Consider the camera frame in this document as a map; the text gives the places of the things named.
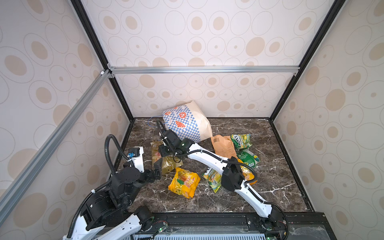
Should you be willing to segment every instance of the dark brown marble surface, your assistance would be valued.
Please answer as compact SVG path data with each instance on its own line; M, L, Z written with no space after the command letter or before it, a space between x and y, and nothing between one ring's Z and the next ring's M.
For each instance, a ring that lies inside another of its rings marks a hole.
M252 146L249 148L260 158L258 181L252 187L267 201L278 204L285 212L307 211L303 198L277 143L276 137L265 119L210 118L213 135L251 134ZM159 131L147 124L148 118L136 119L127 147L143 146L143 162L146 169L152 167L151 142L158 141ZM155 126L156 119L150 125ZM211 140L199 143L202 147L214 151ZM203 178L207 166L195 160L183 159L181 168L196 172L201 180L195 196L187 199L168 190L175 170L167 173L161 180L141 188L131 210L147 205L152 212L254 212L254 209L242 197L221 187L214 193Z

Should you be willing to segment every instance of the ventilation grille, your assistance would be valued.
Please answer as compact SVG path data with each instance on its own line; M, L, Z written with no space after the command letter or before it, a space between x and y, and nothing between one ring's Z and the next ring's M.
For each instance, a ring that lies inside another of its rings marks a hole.
M142 238L142 235L135 235L134 240ZM157 235L154 240L266 240L264 234L172 234L170 236Z

